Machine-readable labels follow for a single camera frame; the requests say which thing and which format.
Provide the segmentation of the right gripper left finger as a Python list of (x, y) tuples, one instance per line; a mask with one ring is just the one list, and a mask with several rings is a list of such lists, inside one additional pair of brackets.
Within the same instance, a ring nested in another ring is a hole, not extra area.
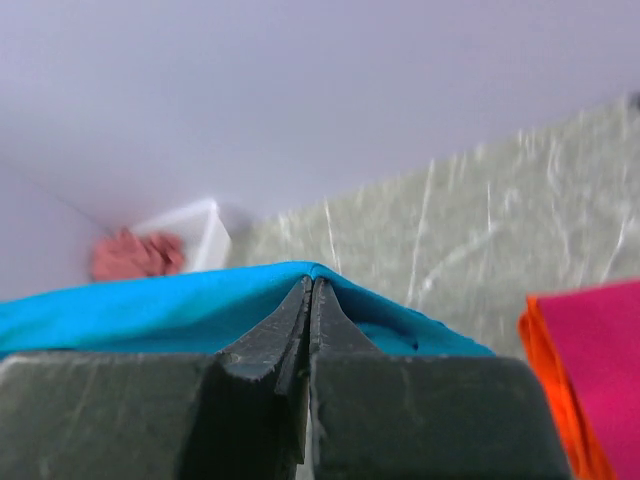
[(305, 276), (278, 307), (223, 350), (224, 377), (241, 388), (271, 395), (298, 395), (308, 364), (313, 281)]

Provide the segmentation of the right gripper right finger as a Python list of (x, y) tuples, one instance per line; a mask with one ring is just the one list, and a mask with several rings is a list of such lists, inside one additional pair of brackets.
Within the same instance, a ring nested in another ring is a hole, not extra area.
[(326, 278), (314, 281), (310, 313), (311, 355), (380, 353), (380, 349), (344, 313), (333, 286)]

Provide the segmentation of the blue t shirt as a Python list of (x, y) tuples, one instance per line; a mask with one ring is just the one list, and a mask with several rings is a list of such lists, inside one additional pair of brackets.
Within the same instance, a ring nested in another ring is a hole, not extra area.
[(305, 278), (328, 280), (347, 317), (385, 353), (492, 353), (322, 264), (296, 261), (99, 283), (4, 302), (1, 354), (51, 349), (215, 353), (274, 313)]

